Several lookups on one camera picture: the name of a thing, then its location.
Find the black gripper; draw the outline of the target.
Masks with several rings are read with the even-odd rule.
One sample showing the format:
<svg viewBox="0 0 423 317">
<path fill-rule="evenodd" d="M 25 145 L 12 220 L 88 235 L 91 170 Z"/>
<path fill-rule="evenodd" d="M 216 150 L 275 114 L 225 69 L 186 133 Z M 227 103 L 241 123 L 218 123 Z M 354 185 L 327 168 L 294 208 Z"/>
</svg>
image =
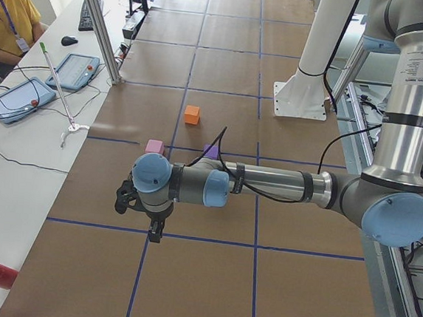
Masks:
<svg viewBox="0 0 423 317">
<path fill-rule="evenodd" d="M 161 211 L 153 211 L 153 206 L 146 207 L 146 215 L 150 218 L 151 223 L 148 229 L 148 240 L 160 243 L 163 233 L 164 222 L 173 212 L 173 206 L 170 205 Z"/>
</svg>

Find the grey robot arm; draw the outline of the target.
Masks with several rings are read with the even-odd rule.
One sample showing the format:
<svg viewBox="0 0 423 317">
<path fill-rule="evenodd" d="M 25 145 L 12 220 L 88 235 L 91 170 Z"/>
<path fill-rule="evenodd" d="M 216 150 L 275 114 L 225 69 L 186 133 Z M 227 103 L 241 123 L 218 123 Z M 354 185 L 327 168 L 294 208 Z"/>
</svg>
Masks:
<svg viewBox="0 0 423 317">
<path fill-rule="evenodd" d="M 371 164 L 355 176 L 287 171 L 198 157 L 169 163 L 140 156 L 117 190 L 118 213 L 150 218 L 158 243 L 175 203 L 222 207 L 230 194 L 252 192 L 281 203 L 314 203 L 336 211 L 388 247 L 423 238 L 423 0 L 371 0 L 363 38 L 370 51 L 399 53 L 391 95 Z"/>
</svg>

